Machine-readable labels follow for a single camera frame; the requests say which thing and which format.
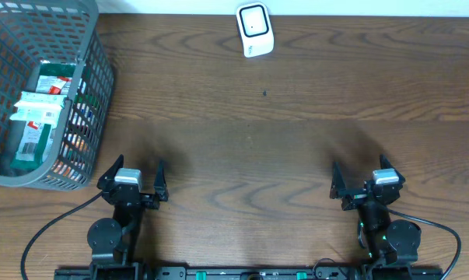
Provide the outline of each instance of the gray plastic basket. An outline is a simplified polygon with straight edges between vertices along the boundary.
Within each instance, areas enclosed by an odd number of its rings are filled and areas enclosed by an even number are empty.
[[[89,183],[114,83],[98,15],[94,0],[0,1],[0,185],[70,191]],[[35,91],[42,61],[76,67],[51,152],[27,173],[9,167],[25,127],[9,116],[22,90]]]

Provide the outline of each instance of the white wall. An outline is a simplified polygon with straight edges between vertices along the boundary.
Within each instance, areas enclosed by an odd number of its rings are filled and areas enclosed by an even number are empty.
[[[100,12],[233,15],[253,1],[96,0]],[[272,15],[469,16],[469,0],[264,0]]]

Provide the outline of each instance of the wooden table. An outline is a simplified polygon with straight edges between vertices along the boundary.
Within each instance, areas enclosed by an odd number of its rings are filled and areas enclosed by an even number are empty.
[[[386,153],[407,184],[392,208],[454,228],[450,278],[469,279],[469,19],[273,16],[275,49],[242,55],[234,16],[104,15],[117,68],[94,178],[117,158],[151,186],[167,161],[170,201],[144,218],[151,263],[306,265],[354,261],[357,213],[329,199],[331,162],[351,182]],[[0,187],[0,279],[19,278],[43,225],[97,193]],[[31,279],[87,265],[86,232],[104,200],[33,246]],[[455,240],[422,228],[418,264],[451,261]]]

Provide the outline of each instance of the wire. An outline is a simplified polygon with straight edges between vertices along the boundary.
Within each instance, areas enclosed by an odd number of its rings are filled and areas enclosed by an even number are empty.
[[[30,240],[30,242],[26,245],[25,247],[25,250],[23,251],[23,255],[22,255],[22,260],[20,261],[19,263],[19,269],[22,273],[22,278],[23,280],[28,280],[28,277],[26,276],[26,271],[25,271],[25,262],[26,262],[26,256],[27,254],[29,253],[29,250],[30,248],[32,247],[33,243],[37,240],[37,238],[39,238],[39,236],[44,233],[46,231],[46,229],[49,229],[50,226],[54,225],[57,221],[63,219],[64,217],[68,216],[68,215],[71,215],[75,212],[77,212],[78,210],[86,207],[87,205],[93,203],[96,199],[98,199],[101,195],[103,194],[103,192],[101,191],[99,194],[97,194],[95,197],[89,199],[88,201],[86,201],[85,203],[75,207],[74,209],[66,212],[65,214],[63,215],[60,215],[59,217],[57,217],[56,219],[50,221],[47,225],[45,225],[42,229],[39,230],[39,232],[37,232],[33,237],[32,239]]]
[[[414,220],[416,222],[422,222],[422,223],[425,223],[426,225],[430,225],[430,226],[435,226],[439,229],[444,229],[446,230],[447,232],[449,233],[452,233],[453,236],[455,237],[456,241],[457,241],[457,250],[456,250],[456,253],[455,253],[455,256],[453,257],[453,260],[452,262],[450,263],[449,267],[445,270],[445,272],[443,273],[442,275],[442,278],[440,278],[439,280],[444,280],[448,274],[452,271],[453,267],[455,266],[455,264],[457,263],[457,260],[459,260],[459,256],[460,256],[460,250],[462,248],[462,242],[460,241],[460,237],[459,237],[459,234],[457,234],[457,232],[453,229],[451,229],[450,227],[448,226],[444,226],[444,225],[441,225],[437,222],[431,222],[427,219],[421,219],[421,218],[418,218],[418,217],[415,217],[415,216],[412,216],[412,215],[407,215],[407,214],[404,214],[404,213],[400,213],[400,212],[397,212],[397,211],[394,211],[394,210],[391,210],[389,209],[388,207],[382,205],[379,201],[378,201],[378,204],[380,205],[381,208],[383,208],[384,210],[387,210],[389,213],[393,214],[393,215],[397,215],[399,217],[402,217],[402,218],[406,218],[406,219],[411,219],[411,220]]]
[[[317,268],[319,267],[319,263],[320,263],[321,261],[332,261],[333,263],[336,264],[336,261],[334,261],[333,259],[330,259],[329,257],[323,257],[323,258],[321,258],[320,260],[318,260],[317,263],[315,263],[315,265],[314,265],[313,268],[312,268],[312,274],[313,274],[313,276],[315,277],[315,279],[318,279],[318,280],[319,280],[320,278],[317,277],[317,275],[316,275],[316,270],[317,270]],[[339,266],[337,266],[336,268],[338,268],[338,270],[343,274],[343,276],[345,276],[345,277],[348,279],[348,276],[346,275],[346,273],[345,273]]]

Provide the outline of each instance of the white rectangular object with black square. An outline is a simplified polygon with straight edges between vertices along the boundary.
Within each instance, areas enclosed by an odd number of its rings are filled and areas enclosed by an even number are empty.
[[[264,4],[242,5],[237,9],[236,17],[245,57],[268,54],[274,49],[271,20]]]

